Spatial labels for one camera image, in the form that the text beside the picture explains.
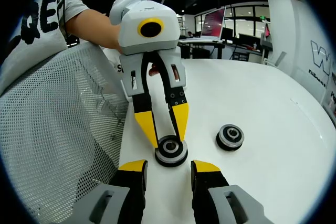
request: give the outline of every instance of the mesh backrest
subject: mesh backrest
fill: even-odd
[[[105,94],[90,43],[48,58],[0,97],[0,150],[9,178],[41,223],[61,222],[73,204],[108,183],[119,165],[128,102]]]

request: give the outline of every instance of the white partition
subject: white partition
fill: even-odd
[[[286,55],[278,68],[305,87],[321,104],[332,81],[334,60],[331,44],[318,18],[306,3],[268,0],[272,20],[273,52],[269,60]]]

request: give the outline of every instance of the window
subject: window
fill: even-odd
[[[202,27],[201,27],[201,30],[203,29],[204,20],[205,20],[205,15],[206,15],[206,14],[203,14],[203,15],[202,15],[202,23],[201,23]]]
[[[202,31],[206,14],[195,17],[196,31]],[[224,13],[224,25],[230,28],[239,38],[239,34],[261,37],[265,30],[265,23],[261,22],[260,17],[264,16],[270,25],[270,13],[268,6],[226,6]]]
[[[253,17],[253,7],[236,7],[236,17]]]
[[[224,24],[225,24],[226,28],[230,28],[232,30],[234,29],[234,21],[233,21],[233,19],[226,18],[224,20]]]
[[[266,18],[271,18],[271,15],[269,13],[269,7],[263,7],[263,6],[256,6],[256,17],[260,18],[261,16],[265,16]]]
[[[202,21],[201,21],[201,16],[198,15],[197,17],[195,17],[195,21],[196,21],[196,31],[202,31]]]
[[[232,7],[232,9],[231,9],[231,7],[227,7],[226,9],[225,9],[225,13],[224,13],[224,17],[233,17],[233,7]]]
[[[253,36],[253,21],[236,19],[236,36],[239,38],[239,34]]]
[[[265,23],[263,22],[256,22],[256,37],[260,38],[261,33],[265,31]]]

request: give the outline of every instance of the person's arm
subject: person's arm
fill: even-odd
[[[104,14],[86,9],[68,20],[66,26],[69,33],[81,39],[121,52],[118,43],[120,26],[113,26]]]

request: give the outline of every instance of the round metal part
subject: round metal part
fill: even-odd
[[[178,143],[173,140],[168,140],[164,142],[163,149],[165,152],[174,153],[178,150]]]
[[[220,148],[235,151],[243,144],[244,134],[238,126],[226,124],[220,128],[216,141]]]
[[[187,144],[180,142],[177,136],[168,135],[159,140],[159,147],[155,149],[155,158],[165,167],[181,165],[188,156]]]

